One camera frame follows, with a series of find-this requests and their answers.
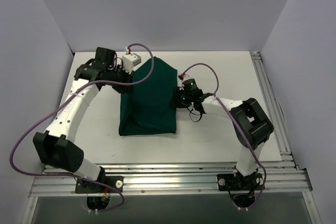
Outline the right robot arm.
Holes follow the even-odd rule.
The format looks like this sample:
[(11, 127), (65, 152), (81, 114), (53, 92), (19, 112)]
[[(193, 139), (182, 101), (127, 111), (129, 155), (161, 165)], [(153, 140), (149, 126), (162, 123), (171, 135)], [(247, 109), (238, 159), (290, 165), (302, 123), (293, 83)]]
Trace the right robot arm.
[(173, 90), (171, 107), (197, 111), (199, 116), (213, 114), (232, 121), (236, 136), (242, 145), (233, 182), (244, 189), (252, 182), (252, 175), (257, 173), (259, 157), (264, 144), (274, 131), (274, 126), (258, 101), (230, 100), (219, 98), (213, 93), (204, 93), (195, 79), (181, 74), (180, 86)]

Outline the green surgical drape cloth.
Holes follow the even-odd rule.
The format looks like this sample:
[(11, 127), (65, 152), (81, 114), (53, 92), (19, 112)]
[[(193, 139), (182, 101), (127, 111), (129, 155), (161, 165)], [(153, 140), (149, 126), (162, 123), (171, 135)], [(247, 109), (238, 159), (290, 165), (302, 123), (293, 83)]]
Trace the green surgical drape cloth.
[(176, 86), (177, 70), (154, 57), (151, 75), (121, 96), (119, 135), (176, 133), (176, 110), (170, 106)]

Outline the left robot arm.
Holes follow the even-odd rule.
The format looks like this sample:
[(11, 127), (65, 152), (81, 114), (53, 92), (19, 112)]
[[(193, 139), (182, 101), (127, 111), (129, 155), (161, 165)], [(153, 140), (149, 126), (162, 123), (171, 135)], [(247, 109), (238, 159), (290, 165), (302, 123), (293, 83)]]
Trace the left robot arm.
[(135, 54), (126, 54), (117, 63), (115, 51), (98, 47), (95, 57), (78, 67), (67, 96), (69, 103), (57, 113), (45, 132), (37, 132), (33, 137), (43, 164), (87, 178), (87, 186), (94, 192), (105, 188), (101, 167), (84, 157), (83, 150), (75, 144), (76, 134), (87, 108), (105, 81), (114, 81), (112, 87), (118, 93), (131, 92), (133, 68), (140, 63), (141, 57)]

